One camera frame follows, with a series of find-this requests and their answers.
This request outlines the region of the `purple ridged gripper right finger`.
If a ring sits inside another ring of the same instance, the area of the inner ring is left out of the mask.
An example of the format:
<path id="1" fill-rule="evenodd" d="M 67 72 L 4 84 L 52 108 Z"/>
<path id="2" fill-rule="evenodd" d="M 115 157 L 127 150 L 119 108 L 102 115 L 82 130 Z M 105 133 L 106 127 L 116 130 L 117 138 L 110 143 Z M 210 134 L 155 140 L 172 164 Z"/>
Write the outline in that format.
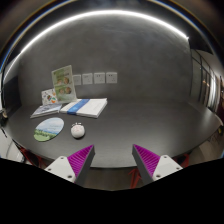
<path id="1" fill-rule="evenodd" d="M 159 156 L 134 144 L 132 155 L 145 185 L 180 171 L 182 167 L 168 155 Z"/>

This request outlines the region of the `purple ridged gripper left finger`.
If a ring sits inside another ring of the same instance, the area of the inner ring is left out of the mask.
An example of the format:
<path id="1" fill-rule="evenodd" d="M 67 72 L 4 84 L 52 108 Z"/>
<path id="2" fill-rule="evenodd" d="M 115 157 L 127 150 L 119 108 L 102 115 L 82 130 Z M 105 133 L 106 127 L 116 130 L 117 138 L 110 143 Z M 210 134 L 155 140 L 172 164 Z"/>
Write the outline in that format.
<path id="1" fill-rule="evenodd" d="M 94 146 L 90 145 L 68 157 L 58 157 L 46 168 L 46 171 L 69 182 L 82 186 L 85 182 L 94 156 Z"/>

